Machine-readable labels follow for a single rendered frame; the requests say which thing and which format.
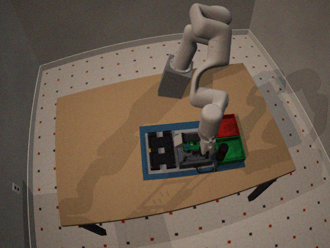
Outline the red open-top bin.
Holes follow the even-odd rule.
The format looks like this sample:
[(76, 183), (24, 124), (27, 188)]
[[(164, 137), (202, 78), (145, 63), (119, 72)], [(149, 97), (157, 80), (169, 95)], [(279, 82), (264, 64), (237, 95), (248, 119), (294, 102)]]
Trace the red open-top bin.
[(240, 136), (236, 117), (234, 114), (226, 114), (222, 118), (220, 129), (216, 138), (226, 138), (232, 136)]

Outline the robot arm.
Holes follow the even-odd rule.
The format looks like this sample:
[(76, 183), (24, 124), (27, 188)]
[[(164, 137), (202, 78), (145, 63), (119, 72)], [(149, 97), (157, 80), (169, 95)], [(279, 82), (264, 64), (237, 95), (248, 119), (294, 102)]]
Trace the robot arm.
[[(229, 103), (225, 91), (199, 87), (201, 75), (209, 69), (227, 66), (230, 59), (232, 29), (229, 26), (232, 15), (222, 6), (206, 6), (195, 3), (190, 9), (191, 25), (186, 25), (182, 41), (170, 61), (171, 68), (179, 73), (191, 69), (191, 61), (198, 48), (197, 43), (208, 45), (207, 59), (193, 74), (190, 103), (202, 108), (198, 133), (180, 133), (174, 137), (174, 146), (181, 148), (187, 142), (209, 141), (217, 137), (224, 112)], [(217, 20), (217, 21), (216, 21)], [(197, 42), (197, 43), (195, 43)], [(200, 137), (201, 138), (200, 138)]]

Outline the green circuit board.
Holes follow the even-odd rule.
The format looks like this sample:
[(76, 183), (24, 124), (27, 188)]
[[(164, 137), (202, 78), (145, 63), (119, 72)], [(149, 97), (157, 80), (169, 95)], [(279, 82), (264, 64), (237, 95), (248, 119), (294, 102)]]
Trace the green circuit board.
[(195, 141), (195, 142), (188, 142), (187, 145), (184, 145), (184, 149), (186, 150), (196, 150), (199, 149), (200, 143), (199, 141)]

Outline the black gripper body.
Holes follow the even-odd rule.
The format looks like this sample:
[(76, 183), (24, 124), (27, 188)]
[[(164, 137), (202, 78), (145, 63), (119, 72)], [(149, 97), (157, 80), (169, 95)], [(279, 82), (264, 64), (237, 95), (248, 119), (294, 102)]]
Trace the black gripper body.
[(215, 149), (215, 139), (213, 140), (212, 143), (209, 143), (209, 141), (203, 140), (201, 138), (201, 140), (199, 141), (199, 143), (200, 143), (200, 146), (201, 146), (201, 153), (202, 153), (202, 155), (205, 155), (206, 154), (206, 151), (209, 151), (210, 154), (213, 154), (214, 149)]

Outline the green bin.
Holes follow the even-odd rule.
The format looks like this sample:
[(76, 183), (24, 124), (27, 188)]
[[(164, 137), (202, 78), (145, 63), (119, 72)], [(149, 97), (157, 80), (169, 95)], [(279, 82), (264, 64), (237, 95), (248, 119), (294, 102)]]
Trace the green bin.
[(232, 137), (215, 139), (215, 150), (219, 148), (221, 143), (227, 143), (229, 149), (227, 151), (224, 160), (219, 162), (218, 166), (245, 161), (246, 156), (245, 156), (245, 151), (241, 136), (232, 136)]

